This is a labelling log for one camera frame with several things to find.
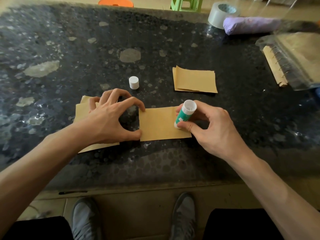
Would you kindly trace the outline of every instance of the packing tape roll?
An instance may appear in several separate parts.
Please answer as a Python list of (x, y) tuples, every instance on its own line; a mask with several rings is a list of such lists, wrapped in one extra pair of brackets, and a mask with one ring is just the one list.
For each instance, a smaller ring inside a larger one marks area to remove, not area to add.
[(228, 17), (238, 17), (240, 11), (226, 2), (215, 2), (212, 5), (208, 22), (216, 27), (223, 29), (223, 21)]

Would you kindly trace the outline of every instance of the shoe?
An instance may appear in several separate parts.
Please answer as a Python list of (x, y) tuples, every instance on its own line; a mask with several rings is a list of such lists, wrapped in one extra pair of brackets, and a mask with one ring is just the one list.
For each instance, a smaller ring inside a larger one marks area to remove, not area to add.
[(74, 240), (102, 240), (100, 213), (93, 198), (81, 198), (75, 203), (71, 229)]
[(173, 209), (170, 240), (192, 240), (195, 237), (196, 210), (193, 196), (182, 193)]

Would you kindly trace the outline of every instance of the white cap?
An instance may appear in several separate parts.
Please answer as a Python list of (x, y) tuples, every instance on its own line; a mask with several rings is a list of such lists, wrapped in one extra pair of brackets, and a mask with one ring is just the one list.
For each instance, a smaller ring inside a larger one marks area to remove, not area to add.
[(129, 84), (131, 89), (138, 89), (139, 88), (139, 78), (136, 76), (129, 77)]

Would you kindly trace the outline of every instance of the hand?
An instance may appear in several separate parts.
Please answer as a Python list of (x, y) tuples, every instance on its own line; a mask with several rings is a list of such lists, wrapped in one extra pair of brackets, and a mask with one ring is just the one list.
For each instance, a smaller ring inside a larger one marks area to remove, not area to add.
[[(210, 154), (220, 157), (226, 161), (236, 160), (239, 157), (252, 153), (249, 147), (242, 140), (229, 113), (218, 107), (213, 107), (200, 101), (195, 101), (197, 110), (189, 121), (181, 121), (177, 124), (179, 128), (190, 131), (198, 143)], [(177, 107), (178, 113), (183, 104)], [(208, 120), (207, 129), (201, 129), (194, 122), (195, 120)]]
[[(120, 96), (127, 99), (117, 102)], [(132, 97), (131, 94), (122, 89), (106, 91), (101, 97), (89, 99), (89, 115), (81, 121), (74, 123), (80, 130), (86, 130), (86, 140), (89, 145), (95, 143), (116, 143), (121, 141), (138, 141), (142, 131), (128, 131), (119, 123), (119, 117), (131, 106), (137, 105), (145, 111), (142, 101)]]

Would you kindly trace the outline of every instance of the orange stool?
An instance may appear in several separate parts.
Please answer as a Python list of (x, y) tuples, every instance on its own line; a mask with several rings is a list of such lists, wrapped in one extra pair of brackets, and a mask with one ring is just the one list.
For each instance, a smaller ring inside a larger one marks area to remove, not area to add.
[(120, 6), (120, 7), (134, 7), (134, 4), (130, 0), (100, 0), (98, 2), (99, 5), (106, 5), (106, 6)]

